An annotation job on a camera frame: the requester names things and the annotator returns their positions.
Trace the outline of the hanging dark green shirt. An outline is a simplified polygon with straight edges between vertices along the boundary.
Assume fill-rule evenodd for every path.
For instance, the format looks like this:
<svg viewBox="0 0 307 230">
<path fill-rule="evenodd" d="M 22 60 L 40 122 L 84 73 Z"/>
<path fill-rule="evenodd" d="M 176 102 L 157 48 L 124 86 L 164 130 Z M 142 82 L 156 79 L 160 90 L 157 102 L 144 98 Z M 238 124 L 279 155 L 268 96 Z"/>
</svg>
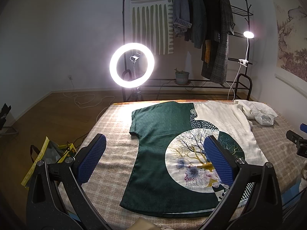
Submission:
<svg viewBox="0 0 307 230">
<path fill-rule="evenodd" d="M 185 41 L 200 49 L 205 37 L 205 5 L 203 0 L 188 0 L 188 5 L 191 27 L 185 33 Z"/>
</svg>

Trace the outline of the white clip-on desk lamp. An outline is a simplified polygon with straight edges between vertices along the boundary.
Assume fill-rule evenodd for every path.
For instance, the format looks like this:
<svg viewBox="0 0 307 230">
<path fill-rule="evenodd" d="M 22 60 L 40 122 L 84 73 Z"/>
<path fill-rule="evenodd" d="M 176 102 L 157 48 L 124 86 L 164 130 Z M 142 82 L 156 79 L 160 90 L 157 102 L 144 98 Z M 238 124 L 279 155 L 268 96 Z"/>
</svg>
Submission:
<svg viewBox="0 0 307 230">
<path fill-rule="evenodd" d="M 243 32 L 243 36 L 246 39 L 247 42 L 247 46 L 246 46 L 246 52 L 245 52 L 245 57 L 243 59 L 238 59 L 238 63 L 240 64 L 240 67 L 238 69 L 238 72 L 236 74 L 235 80 L 233 81 L 233 83 L 230 85 L 229 87 L 229 92 L 232 90 L 233 91 L 233 100 L 236 99 L 237 97 L 237 92 L 238 92 L 238 86 L 239 86 L 239 79 L 240 79 L 240 68 L 241 67 L 248 67 L 248 64 L 250 63 L 248 60 L 248 54 L 249 54 L 249 47 L 250 47 L 250 39 L 254 38 L 254 34 L 250 31 L 245 31 Z"/>
</svg>

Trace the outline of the hanging blue denim jacket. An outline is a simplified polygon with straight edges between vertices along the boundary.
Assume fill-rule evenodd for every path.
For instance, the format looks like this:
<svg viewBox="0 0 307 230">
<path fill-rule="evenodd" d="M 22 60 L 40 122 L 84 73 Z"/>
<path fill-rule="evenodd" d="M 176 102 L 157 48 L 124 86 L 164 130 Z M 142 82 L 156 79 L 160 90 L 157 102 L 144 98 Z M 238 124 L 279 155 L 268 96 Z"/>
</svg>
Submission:
<svg viewBox="0 0 307 230">
<path fill-rule="evenodd" d="M 173 29 L 176 37 L 184 37 L 192 26 L 188 0 L 173 0 Z"/>
</svg>

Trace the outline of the green striped wall hanging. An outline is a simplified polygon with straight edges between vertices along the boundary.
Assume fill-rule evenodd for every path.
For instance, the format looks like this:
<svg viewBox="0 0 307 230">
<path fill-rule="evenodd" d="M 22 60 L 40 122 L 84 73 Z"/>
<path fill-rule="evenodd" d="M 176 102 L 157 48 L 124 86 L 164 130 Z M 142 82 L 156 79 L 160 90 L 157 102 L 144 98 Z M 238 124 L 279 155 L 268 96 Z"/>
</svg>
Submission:
<svg viewBox="0 0 307 230">
<path fill-rule="evenodd" d="M 130 0 L 132 40 L 154 55 L 174 53 L 173 0 Z"/>
</svg>

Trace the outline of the small potted plant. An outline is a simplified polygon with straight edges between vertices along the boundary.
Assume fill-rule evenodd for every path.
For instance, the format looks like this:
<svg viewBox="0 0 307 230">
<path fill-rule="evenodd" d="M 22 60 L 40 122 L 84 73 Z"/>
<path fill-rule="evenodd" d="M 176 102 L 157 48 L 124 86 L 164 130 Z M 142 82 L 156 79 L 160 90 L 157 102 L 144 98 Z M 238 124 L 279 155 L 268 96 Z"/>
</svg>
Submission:
<svg viewBox="0 0 307 230">
<path fill-rule="evenodd" d="M 189 72 L 179 71 L 178 69 L 174 69 L 175 71 L 175 80 L 178 85 L 186 85 L 189 82 Z"/>
</svg>

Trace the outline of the green white tree print shirt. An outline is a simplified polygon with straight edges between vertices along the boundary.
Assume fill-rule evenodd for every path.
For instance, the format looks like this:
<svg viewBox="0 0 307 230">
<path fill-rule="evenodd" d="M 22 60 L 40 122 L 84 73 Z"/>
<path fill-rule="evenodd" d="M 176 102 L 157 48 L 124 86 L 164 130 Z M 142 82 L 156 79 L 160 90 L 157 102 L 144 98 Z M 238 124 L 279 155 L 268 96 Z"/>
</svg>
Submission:
<svg viewBox="0 0 307 230">
<path fill-rule="evenodd" d="M 205 152 L 207 136 L 249 164 L 267 161 L 238 103 L 158 103 L 132 112 L 129 133 L 139 146 L 120 206 L 153 217 L 206 217 L 222 200 L 229 186 Z"/>
</svg>

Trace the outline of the yellow trimmed bag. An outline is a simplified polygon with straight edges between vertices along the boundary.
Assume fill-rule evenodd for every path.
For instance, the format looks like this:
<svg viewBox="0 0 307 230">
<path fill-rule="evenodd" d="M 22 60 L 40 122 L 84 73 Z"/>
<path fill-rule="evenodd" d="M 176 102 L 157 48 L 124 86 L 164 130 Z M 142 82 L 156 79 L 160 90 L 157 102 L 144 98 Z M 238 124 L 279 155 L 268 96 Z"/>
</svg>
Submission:
<svg viewBox="0 0 307 230">
<path fill-rule="evenodd" d="M 25 175 L 21 185 L 25 188 L 30 186 L 30 181 L 34 169 L 39 161 L 43 160 L 46 164 L 62 163 L 67 157 L 74 157 L 77 153 L 73 143 L 58 145 L 51 141 L 48 137 L 45 138 L 44 144 L 41 149 L 36 146 L 30 146 L 30 158 L 32 166 L 28 173 Z"/>
</svg>

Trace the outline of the landscape wall painting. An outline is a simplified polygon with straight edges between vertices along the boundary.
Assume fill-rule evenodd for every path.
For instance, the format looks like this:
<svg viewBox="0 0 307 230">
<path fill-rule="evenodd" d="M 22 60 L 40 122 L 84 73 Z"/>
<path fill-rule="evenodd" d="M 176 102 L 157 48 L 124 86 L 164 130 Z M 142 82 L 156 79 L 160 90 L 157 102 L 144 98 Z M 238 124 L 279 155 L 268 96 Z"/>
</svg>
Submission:
<svg viewBox="0 0 307 230">
<path fill-rule="evenodd" d="M 277 67 L 306 81 L 306 0 L 273 0 L 278 35 Z"/>
</svg>

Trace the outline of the crumpled white garment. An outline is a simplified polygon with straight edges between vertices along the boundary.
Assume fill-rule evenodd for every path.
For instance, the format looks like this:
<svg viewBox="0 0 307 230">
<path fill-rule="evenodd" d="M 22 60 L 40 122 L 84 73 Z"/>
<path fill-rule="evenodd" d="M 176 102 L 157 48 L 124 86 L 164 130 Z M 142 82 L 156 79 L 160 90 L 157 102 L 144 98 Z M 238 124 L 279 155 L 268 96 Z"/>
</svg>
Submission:
<svg viewBox="0 0 307 230">
<path fill-rule="evenodd" d="M 267 104 L 248 100 L 234 100 L 239 104 L 248 120 L 255 120 L 262 126 L 273 126 L 278 114 Z"/>
</svg>

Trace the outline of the beige plaid bed cover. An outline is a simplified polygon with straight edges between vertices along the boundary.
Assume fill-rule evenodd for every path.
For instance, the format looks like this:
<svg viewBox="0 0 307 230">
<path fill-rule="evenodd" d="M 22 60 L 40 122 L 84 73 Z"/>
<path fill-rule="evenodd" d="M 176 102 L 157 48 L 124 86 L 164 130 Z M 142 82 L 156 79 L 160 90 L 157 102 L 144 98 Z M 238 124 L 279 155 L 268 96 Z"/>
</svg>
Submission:
<svg viewBox="0 0 307 230">
<path fill-rule="evenodd" d="M 111 105 L 82 143 L 82 146 L 88 145 L 98 133 L 107 138 L 106 151 L 82 188 L 113 229 L 127 229 L 140 216 L 120 207 L 138 150 L 138 139 L 129 134 L 132 112 L 159 103 L 144 101 Z M 282 115 L 278 115 L 273 126 L 262 126 L 255 120 L 251 125 L 259 148 L 274 165 L 281 192 L 286 192 L 298 182 L 305 160 L 296 154 L 295 145 L 286 138 L 286 132 L 293 127 Z"/>
</svg>

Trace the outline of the black stand at left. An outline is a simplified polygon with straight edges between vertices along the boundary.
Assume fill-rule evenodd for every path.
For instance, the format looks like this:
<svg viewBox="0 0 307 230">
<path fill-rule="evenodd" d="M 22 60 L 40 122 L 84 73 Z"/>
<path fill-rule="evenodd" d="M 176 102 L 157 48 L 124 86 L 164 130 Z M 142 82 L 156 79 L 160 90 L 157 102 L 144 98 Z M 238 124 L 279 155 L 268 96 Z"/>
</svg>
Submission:
<svg viewBox="0 0 307 230">
<path fill-rule="evenodd" d="M 0 136 L 10 136 L 10 135 L 17 135 L 19 131 L 15 129 L 13 126 L 6 126 L 6 117 L 8 116 L 10 110 L 12 109 L 11 106 L 8 106 L 6 103 L 3 105 L 1 108 L 1 113 L 0 113 Z"/>
</svg>

